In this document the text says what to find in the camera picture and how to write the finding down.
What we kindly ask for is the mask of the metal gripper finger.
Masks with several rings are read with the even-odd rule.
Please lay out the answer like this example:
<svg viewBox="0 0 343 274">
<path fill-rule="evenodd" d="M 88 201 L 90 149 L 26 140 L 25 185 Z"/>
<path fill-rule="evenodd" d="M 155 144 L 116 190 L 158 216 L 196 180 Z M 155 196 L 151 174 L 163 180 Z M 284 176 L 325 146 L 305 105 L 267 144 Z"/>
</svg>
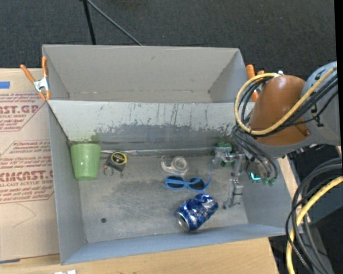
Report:
<svg viewBox="0 0 343 274">
<path fill-rule="evenodd" d="M 214 168 L 227 167 L 236 160 L 236 155 L 231 153 L 231 148 L 215 148 L 212 165 Z"/>
<path fill-rule="evenodd" d="M 228 209 L 239 205 L 242 201 L 243 185 L 236 178 L 229 179 L 228 198 L 223 203 L 223 209 Z"/>
</svg>

